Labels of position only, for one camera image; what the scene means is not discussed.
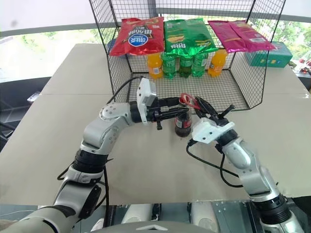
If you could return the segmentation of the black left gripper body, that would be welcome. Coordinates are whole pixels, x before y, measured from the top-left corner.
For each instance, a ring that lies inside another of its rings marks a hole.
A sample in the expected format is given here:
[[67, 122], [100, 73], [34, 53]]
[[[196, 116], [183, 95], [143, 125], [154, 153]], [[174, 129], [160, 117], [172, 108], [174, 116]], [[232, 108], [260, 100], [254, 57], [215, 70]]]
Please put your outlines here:
[[162, 130], [162, 111], [161, 108], [167, 106], [167, 99], [156, 97], [150, 106], [147, 106], [147, 122], [155, 122], [157, 130]]

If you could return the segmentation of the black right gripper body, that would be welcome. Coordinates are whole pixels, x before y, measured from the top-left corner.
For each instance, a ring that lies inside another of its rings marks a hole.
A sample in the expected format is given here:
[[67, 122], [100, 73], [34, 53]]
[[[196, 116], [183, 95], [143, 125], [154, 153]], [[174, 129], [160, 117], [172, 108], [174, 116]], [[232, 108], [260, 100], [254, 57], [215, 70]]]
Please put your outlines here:
[[217, 126], [224, 126], [228, 124], [228, 119], [223, 116], [223, 114], [219, 114], [217, 112], [207, 112], [207, 111], [201, 111], [201, 114], [203, 117], [206, 117], [213, 122], [216, 123]]

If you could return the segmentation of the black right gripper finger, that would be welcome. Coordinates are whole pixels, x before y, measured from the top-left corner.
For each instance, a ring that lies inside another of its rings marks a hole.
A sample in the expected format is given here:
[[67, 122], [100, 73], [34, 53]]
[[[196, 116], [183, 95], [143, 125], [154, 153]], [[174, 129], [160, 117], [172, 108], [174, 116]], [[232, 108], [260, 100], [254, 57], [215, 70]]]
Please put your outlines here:
[[217, 111], [212, 107], [212, 105], [205, 101], [204, 99], [202, 99], [201, 97], [197, 96], [195, 97], [196, 102], [199, 106], [199, 111], [203, 114], [203, 115], [217, 115]]
[[221, 114], [218, 114], [218, 118], [224, 118], [230, 111], [235, 109], [235, 106], [231, 104], [228, 108], [226, 108]]

